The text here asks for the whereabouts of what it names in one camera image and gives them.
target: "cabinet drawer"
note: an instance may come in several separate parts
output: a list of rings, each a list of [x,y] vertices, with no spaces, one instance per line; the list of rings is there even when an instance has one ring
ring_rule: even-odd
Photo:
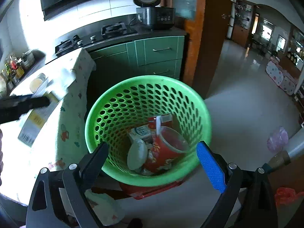
[[[146,64],[177,59],[178,37],[161,37],[144,40]]]
[[[110,56],[113,54],[121,53],[127,51],[126,44],[114,45],[107,48],[103,48],[97,51],[90,52],[92,59],[96,59],[99,57]]]
[[[146,75],[174,75],[176,60],[160,63],[152,63],[145,66],[140,66],[139,69],[144,69]]]

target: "green cabinet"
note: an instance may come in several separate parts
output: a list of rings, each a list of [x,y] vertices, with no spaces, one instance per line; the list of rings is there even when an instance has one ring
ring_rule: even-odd
[[[89,86],[100,96],[113,85],[135,76],[155,74],[179,79],[183,48],[184,36],[170,36],[140,39],[90,52],[96,71],[91,73]]]

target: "window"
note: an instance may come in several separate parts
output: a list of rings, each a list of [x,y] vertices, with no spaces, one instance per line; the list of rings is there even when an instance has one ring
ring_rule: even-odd
[[[271,33],[272,33],[272,30],[269,27],[266,27],[263,25],[262,38],[269,41],[269,39],[271,38]]]
[[[255,34],[255,32],[257,30],[257,24],[259,22],[259,16],[260,15],[258,13],[255,14],[255,18],[254,18],[254,23],[253,23],[253,28],[252,28],[251,34]]]
[[[285,42],[286,42],[286,40],[281,35],[279,35],[276,51],[279,51],[280,49],[283,50],[284,46],[285,46]]]

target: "green plastic basket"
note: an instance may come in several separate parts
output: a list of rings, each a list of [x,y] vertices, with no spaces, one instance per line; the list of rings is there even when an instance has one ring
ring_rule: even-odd
[[[171,113],[179,122],[190,150],[173,162],[170,170],[156,176],[142,176],[127,167],[131,146],[130,128],[147,124],[155,114]],[[101,140],[109,145],[109,155],[102,170],[125,184],[152,187],[174,182],[190,173],[199,163],[196,144],[211,140],[209,112],[202,98],[192,88],[175,79],[146,75],[122,81],[107,90],[89,112],[85,140],[90,153]]]

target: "metal screw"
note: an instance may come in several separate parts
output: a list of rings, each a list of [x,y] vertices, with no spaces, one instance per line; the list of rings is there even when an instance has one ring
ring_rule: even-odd
[[[44,174],[44,173],[46,173],[48,170],[47,170],[47,168],[42,168],[41,170],[40,170],[40,173],[41,174]]]
[[[229,168],[232,169],[232,170],[234,170],[234,169],[237,168],[237,165],[236,165],[235,163],[229,163],[228,166],[229,166]]]
[[[261,173],[261,174],[264,174],[265,173],[265,170],[263,169],[263,168],[258,168],[258,170],[257,170],[259,173]]]
[[[70,170],[74,170],[74,169],[76,169],[76,167],[77,167],[77,164],[70,164],[69,165]]]

